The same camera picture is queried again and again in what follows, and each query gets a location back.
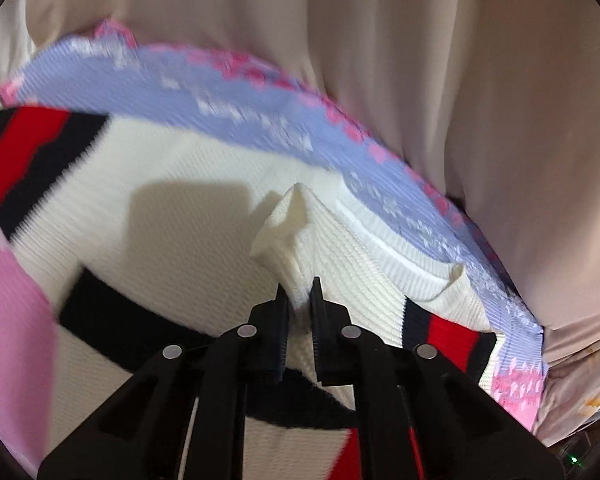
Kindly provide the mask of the white red black knit sweater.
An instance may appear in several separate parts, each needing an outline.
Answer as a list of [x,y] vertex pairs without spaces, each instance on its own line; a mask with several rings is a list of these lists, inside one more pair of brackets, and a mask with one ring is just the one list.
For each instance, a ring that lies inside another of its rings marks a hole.
[[123,116],[0,111],[0,437],[27,471],[170,344],[288,290],[283,381],[246,421],[249,479],[354,479],[348,387],[315,377],[306,300],[429,342],[489,388],[502,338],[460,263],[425,255],[336,172]]

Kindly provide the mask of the beige curtain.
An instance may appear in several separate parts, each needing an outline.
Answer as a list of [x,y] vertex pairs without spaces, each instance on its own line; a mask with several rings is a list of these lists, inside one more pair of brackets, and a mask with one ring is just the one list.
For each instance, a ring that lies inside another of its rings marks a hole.
[[334,99],[464,209],[543,325],[541,440],[600,409],[600,0],[0,0],[0,82],[104,18]]

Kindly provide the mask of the pink lavender floral blanket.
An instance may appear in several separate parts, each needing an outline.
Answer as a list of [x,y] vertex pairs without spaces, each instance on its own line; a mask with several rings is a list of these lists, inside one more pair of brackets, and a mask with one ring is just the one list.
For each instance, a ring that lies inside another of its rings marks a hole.
[[39,106],[148,120],[340,174],[353,196],[425,255],[460,263],[502,344],[489,388],[531,428],[546,367],[542,330],[471,239],[463,216],[329,99],[249,55],[139,46],[104,23],[41,52],[0,89],[0,111]]

